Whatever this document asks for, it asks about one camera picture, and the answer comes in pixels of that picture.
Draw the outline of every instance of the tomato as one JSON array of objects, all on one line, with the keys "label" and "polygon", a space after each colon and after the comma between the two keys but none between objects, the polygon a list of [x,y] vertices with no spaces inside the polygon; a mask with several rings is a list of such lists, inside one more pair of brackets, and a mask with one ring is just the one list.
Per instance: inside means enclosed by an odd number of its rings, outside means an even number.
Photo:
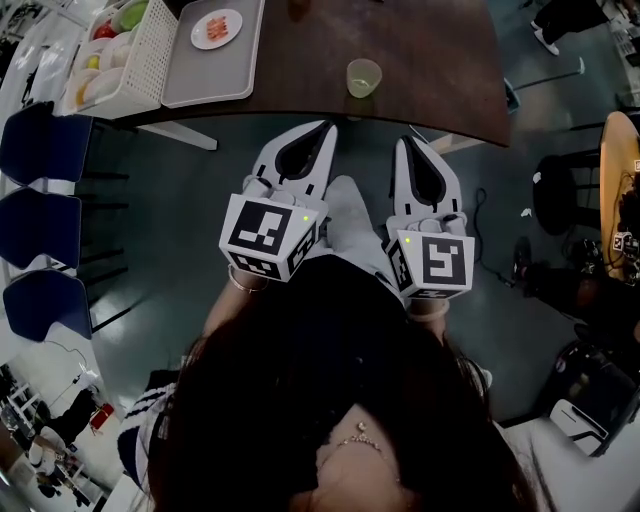
[{"label": "tomato", "polygon": [[113,38],[118,34],[111,28],[111,20],[103,23],[97,29],[95,34],[93,34],[94,39],[100,39],[101,37]]}]

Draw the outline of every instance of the translucent cup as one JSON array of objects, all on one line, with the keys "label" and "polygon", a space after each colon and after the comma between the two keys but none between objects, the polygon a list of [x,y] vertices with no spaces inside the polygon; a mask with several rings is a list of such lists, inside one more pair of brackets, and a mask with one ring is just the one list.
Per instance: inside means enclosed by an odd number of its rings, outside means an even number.
[{"label": "translucent cup", "polygon": [[382,80],[382,69],[369,59],[356,59],[347,66],[347,89],[354,98],[369,96]]}]

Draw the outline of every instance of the white basket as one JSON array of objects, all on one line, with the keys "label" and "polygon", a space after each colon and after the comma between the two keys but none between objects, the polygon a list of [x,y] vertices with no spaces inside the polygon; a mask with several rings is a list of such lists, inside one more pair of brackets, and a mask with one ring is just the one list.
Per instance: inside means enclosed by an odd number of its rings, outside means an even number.
[{"label": "white basket", "polygon": [[[150,0],[118,88],[109,96],[98,98],[95,103],[69,113],[117,119],[160,108],[162,87],[177,27],[178,20],[163,0]],[[66,105],[70,104],[67,95],[75,95],[75,91],[69,89],[65,94]]]}]

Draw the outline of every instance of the navy chair seat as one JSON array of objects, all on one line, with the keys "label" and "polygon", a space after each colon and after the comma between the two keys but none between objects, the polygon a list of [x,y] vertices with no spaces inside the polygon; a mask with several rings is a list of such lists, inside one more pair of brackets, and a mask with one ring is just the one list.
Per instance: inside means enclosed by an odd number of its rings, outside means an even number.
[{"label": "navy chair seat", "polygon": [[60,322],[91,339],[92,325],[84,284],[54,269],[23,274],[3,293],[11,330],[32,341],[44,341],[51,325]]},{"label": "navy chair seat", "polygon": [[80,181],[93,119],[56,117],[53,103],[34,103],[13,114],[0,143],[0,169],[19,185],[40,178]]},{"label": "navy chair seat", "polygon": [[40,254],[80,263],[82,201],[21,188],[0,201],[0,256],[25,269]]}]

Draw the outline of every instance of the black stool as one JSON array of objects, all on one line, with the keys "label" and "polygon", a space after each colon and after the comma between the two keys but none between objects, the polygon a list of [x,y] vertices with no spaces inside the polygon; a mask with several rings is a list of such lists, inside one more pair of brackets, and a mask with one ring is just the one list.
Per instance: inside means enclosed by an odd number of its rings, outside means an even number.
[{"label": "black stool", "polygon": [[600,210],[578,206],[578,190],[596,188],[576,185],[574,168],[600,166],[598,150],[564,156],[547,156],[538,165],[540,179],[533,185],[533,205],[538,222],[550,235],[560,235],[574,224],[600,229]]}]

